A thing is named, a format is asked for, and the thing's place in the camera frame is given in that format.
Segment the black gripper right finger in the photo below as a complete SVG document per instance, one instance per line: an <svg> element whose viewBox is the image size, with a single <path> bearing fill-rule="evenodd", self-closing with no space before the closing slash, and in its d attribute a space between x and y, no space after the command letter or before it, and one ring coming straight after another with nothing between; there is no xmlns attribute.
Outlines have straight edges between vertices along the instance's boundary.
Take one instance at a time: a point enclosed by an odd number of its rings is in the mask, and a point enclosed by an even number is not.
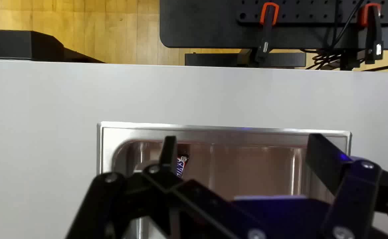
<svg viewBox="0 0 388 239"><path fill-rule="evenodd" d="M320 226L324 239L388 239L372 227L374 213L388 217L388 172L377 164L350 158L323 135L309 135L305 162L333 194Z"/></svg>

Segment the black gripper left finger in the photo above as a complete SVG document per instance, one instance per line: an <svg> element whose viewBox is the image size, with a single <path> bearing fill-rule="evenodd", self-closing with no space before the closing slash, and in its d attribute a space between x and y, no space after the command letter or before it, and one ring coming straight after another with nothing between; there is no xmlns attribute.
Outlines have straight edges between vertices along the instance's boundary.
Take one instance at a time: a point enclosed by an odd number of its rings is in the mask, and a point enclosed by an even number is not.
<svg viewBox="0 0 388 239"><path fill-rule="evenodd" d="M122 239L145 217L167 239L265 239L256 218L196 181L180 180L175 169L176 139L166 137L159 160L142 172L97 176L65 239Z"/></svg>

